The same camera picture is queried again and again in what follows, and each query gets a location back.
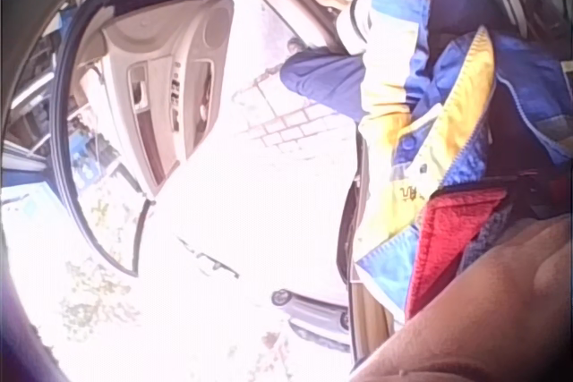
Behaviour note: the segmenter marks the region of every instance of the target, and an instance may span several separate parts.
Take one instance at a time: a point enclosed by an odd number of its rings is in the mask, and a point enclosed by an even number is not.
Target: brick pavement
[[[317,157],[355,138],[351,119],[289,91],[278,71],[267,70],[233,96],[248,123],[245,137],[298,159]]]

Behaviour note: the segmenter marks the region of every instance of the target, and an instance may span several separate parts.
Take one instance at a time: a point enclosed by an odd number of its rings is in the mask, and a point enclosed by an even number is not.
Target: blue and yellow jacket
[[[372,0],[367,116],[369,198],[355,237],[356,272],[404,321],[423,208],[443,187],[486,175],[495,136],[492,99],[504,88],[527,133],[554,164],[573,156],[573,101],[560,63],[525,41],[486,28],[454,40],[430,71],[431,0]]]

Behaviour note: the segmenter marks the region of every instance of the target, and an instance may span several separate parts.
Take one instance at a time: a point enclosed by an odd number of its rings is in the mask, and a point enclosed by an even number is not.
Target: ground
[[[218,123],[161,192],[140,279],[110,280],[46,189],[3,208],[14,282],[72,381],[347,379],[349,355],[297,338],[269,297],[346,302],[335,257],[355,126],[281,85],[292,34],[260,0],[235,0],[232,31]],[[241,278],[202,275],[180,240]]]

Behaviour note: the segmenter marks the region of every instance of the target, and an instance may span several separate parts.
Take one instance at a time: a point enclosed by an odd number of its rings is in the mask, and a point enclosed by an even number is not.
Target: red towel
[[[406,300],[406,319],[453,280],[462,251],[506,195],[502,188],[458,191],[428,202]]]

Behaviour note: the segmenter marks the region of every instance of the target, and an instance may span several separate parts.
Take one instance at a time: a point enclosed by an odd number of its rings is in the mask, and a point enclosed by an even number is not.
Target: open car door
[[[49,111],[57,189],[92,247],[127,275],[137,276],[152,201],[217,120],[232,20],[232,0],[85,0],[65,31]],[[122,165],[144,196],[131,267],[100,244],[82,204],[90,163],[74,158],[70,120],[84,107],[81,127],[96,137],[91,176]],[[103,149],[111,161],[101,162]]]

